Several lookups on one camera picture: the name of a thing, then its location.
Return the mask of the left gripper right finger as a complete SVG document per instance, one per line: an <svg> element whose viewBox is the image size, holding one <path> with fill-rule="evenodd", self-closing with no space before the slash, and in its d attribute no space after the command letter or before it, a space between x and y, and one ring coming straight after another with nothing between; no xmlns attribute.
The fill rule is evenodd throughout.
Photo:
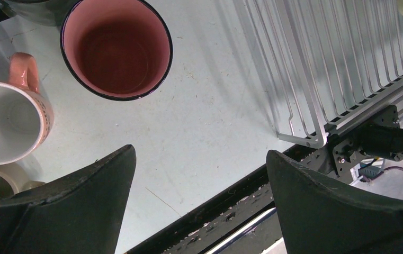
<svg viewBox="0 0 403 254"><path fill-rule="evenodd" d="M275 150L266 167L288 253L403 253L403 200L342 183Z"/></svg>

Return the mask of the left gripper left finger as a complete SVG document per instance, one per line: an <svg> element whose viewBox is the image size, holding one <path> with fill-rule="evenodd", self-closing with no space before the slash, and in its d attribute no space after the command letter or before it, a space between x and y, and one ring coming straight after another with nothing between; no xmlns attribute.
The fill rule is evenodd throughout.
<svg viewBox="0 0 403 254"><path fill-rule="evenodd" d="M0 198L0 253L114 253L136 168L128 144L42 186Z"/></svg>

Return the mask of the beige mug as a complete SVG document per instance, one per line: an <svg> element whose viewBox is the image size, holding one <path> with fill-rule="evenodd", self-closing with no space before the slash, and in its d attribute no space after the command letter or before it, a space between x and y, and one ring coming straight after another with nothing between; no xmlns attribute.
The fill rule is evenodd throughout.
<svg viewBox="0 0 403 254"><path fill-rule="evenodd" d="M16 163L0 165L0 198L8 198L44 184L31 180L26 171Z"/></svg>

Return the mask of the small pink cup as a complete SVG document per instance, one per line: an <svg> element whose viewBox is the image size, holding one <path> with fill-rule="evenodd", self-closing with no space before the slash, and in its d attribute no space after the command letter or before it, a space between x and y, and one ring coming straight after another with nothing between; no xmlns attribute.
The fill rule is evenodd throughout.
<svg viewBox="0 0 403 254"><path fill-rule="evenodd" d="M0 82L0 165L23 159L51 132L53 109L39 85L35 58L24 52L13 54L8 81Z"/></svg>

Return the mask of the pink patterned mug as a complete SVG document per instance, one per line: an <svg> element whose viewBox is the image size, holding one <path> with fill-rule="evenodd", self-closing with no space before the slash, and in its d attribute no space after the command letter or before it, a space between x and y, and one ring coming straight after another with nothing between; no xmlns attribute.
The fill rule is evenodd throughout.
<svg viewBox="0 0 403 254"><path fill-rule="evenodd" d="M173 60L170 31L146 1L78 1L62 22L60 48L73 77L113 101L155 91Z"/></svg>

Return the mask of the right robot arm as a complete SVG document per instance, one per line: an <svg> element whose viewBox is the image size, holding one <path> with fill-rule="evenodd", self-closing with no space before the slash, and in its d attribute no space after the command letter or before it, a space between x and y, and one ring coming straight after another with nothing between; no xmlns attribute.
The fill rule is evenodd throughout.
<svg viewBox="0 0 403 254"><path fill-rule="evenodd" d="M393 161L403 159L403 129L368 125L358 134L362 152L368 156L375 156Z"/></svg>

